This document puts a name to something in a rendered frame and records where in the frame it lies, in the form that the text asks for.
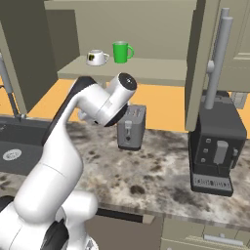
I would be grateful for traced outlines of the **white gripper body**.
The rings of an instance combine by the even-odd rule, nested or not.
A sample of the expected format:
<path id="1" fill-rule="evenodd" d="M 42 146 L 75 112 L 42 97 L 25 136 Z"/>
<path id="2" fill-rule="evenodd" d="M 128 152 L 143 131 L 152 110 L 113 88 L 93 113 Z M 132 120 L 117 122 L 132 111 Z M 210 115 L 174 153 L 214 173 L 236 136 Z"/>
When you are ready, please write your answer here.
<path id="1" fill-rule="evenodd" d="M 81 121 L 85 121 L 90 124 L 97 124 L 98 121 L 96 120 L 95 114 L 93 112 L 84 112 L 83 110 L 78 110 L 78 118 Z"/>

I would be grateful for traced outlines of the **white mug with dark print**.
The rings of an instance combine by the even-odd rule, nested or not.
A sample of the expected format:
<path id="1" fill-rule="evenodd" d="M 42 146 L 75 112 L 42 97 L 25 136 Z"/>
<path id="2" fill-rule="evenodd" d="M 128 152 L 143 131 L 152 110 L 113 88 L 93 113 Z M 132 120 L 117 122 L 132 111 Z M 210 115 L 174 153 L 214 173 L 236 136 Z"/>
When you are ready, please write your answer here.
<path id="1" fill-rule="evenodd" d="M 86 64 L 90 66 L 100 66 L 107 63 L 109 54 L 104 53 L 102 50 L 91 50 L 86 59 Z"/>

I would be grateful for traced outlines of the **green mug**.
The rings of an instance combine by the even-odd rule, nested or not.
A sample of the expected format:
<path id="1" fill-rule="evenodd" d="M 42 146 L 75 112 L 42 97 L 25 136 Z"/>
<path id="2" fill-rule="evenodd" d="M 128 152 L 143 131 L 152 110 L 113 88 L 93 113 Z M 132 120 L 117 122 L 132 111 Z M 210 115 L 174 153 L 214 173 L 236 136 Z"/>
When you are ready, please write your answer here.
<path id="1" fill-rule="evenodd" d="M 116 63 L 125 63 L 134 56 L 134 49 L 125 41 L 112 43 L 113 58 Z"/>

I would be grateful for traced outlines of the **dark olive cabinet door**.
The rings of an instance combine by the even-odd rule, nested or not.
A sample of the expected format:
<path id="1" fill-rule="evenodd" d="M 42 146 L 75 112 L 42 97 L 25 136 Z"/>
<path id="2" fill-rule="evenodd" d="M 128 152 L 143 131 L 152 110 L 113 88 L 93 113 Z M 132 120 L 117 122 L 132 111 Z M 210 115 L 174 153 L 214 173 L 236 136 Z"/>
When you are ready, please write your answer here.
<path id="1" fill-rule="evenodd" d="M 0 0 L 0 52 L 20 113 L 29 113 L 57 82 L 43 0 Z"/>

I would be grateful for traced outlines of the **closed olive cabinet door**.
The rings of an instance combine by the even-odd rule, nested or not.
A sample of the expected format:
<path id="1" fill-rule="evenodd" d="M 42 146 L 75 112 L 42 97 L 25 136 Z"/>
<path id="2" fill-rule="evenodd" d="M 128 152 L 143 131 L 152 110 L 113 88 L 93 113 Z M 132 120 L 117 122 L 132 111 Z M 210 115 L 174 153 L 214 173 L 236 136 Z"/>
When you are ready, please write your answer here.
<path id="1" fill-rule="evenodd" d="M 250 93 L 250 0 L 219 0 L 233 18 L 219 90 Z"/>

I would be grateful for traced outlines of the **grey toaster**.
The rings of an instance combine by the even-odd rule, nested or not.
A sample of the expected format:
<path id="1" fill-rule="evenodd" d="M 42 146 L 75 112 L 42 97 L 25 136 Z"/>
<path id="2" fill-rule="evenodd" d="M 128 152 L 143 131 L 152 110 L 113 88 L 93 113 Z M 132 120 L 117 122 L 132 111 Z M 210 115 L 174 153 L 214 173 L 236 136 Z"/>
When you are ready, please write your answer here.
<path id="1" fill-rule="evenodd" d="M 146 128 L 146 106 L 129 105 L 126 113 L 117 123 L 118 147 L 126 150 L 140 150 Z"/>

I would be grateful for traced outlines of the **dark grey sink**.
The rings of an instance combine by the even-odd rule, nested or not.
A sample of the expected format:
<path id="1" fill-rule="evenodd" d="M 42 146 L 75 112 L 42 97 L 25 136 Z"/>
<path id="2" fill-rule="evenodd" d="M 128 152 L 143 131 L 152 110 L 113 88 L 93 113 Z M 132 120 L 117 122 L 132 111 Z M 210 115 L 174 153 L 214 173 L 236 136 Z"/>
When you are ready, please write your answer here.
<path id="1" fill-rule="evenodd" d="M 27 176 L 42 155 L 48 121 L 0 116 L 0 172 Z"/>

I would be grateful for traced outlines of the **grey tap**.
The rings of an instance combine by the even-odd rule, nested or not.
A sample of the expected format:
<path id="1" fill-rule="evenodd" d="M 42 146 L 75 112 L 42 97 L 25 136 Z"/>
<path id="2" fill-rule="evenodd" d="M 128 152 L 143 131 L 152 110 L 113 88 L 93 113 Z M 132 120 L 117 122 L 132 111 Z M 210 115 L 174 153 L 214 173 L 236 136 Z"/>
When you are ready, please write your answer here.
<path id="1" fill-rule="evenodd" d="M 13 114 L 14 114 L 15 118 L 17 120 L 19 120 L 19 121 L 21 121 L 22 119 L 25 119 L 26 114 L 19 113 L 19 111 L 17 109 L 17 106 L 16 106 L 16 103 L 15 103 L 15 100 L 14 100 L 14 97 L 13 97 L 13 94 L 12 93 L 7 93 L 7 95 L 8 95 L 8 98 L 9 98 L 9 101 L 10 101 L 12 111 L 13 111 Z"/>

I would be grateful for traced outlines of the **brown cupboard front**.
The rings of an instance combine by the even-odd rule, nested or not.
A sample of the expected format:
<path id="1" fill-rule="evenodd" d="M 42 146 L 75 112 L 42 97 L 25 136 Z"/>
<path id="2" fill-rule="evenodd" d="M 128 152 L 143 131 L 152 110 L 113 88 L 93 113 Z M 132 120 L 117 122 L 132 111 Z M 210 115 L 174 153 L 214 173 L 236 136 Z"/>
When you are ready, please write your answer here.
<path id="1" fill-rule="evenodd" d="M 95 216 L 85 227 L 100 250 L 159 250 L 162 224 L 159 217 L 148 225 Z"/>

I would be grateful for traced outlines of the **black coffee machine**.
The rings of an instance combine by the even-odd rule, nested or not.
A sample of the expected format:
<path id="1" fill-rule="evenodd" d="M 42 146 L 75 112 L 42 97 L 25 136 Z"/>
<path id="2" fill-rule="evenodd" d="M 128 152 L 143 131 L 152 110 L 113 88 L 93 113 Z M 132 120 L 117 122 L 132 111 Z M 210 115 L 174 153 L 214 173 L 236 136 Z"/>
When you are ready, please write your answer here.
<path id="1" fill-rule="evenodd" d="M 218 91 L 212 109 L 203 91 L 195 130 L 188 133 L 191 190 L 232 196 L 230 170 L 244 147 L 247 131 L 226 91 Z"/>

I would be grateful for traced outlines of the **olive drawer front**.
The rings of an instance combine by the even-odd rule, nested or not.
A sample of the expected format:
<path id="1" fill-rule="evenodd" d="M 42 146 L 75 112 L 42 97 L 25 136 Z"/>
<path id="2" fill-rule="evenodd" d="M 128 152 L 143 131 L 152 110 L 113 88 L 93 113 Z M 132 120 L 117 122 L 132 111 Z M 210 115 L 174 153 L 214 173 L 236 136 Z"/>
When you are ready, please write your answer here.
<path id="1" fill-rule="evenodd" d="M 203 239 L 204 234 L 243 241 L 243 246 Z M 250 250 L 250 231 L 164 219 L 159 250 Z"/>

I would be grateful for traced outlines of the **open olive wall cabinet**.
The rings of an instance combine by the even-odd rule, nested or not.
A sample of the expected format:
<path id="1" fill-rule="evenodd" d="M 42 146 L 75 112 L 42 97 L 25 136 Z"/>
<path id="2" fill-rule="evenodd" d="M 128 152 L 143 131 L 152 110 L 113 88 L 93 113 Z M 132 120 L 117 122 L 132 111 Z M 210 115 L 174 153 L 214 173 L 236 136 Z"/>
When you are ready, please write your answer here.
<path id="1" fill-rule="evenodd" d="M 49 11 L 72 11 L 79 56 L 58 71 L 60 78 L 91 75 L 108 81 L 127 72 L 143 84 L 183 86 L 192 11 L 196 0 L 53 0 Z M 87 53 L 112 55 L 112 43 L 126 41 L 135 51 L 125 63 L 86 65 Z"/>

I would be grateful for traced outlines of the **white wall socket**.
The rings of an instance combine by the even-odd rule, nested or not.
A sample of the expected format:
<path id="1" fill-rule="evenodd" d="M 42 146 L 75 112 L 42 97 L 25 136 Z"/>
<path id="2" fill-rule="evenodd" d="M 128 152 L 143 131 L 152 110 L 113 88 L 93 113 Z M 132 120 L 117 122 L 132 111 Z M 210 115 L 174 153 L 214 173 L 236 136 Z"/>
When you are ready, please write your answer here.
<path id="1" fill-rule="evenodd" d="M 231 98 L 236 108 L 243 109 L 246 102 L 247 94 L 240 92 L 232 92 Z"/>

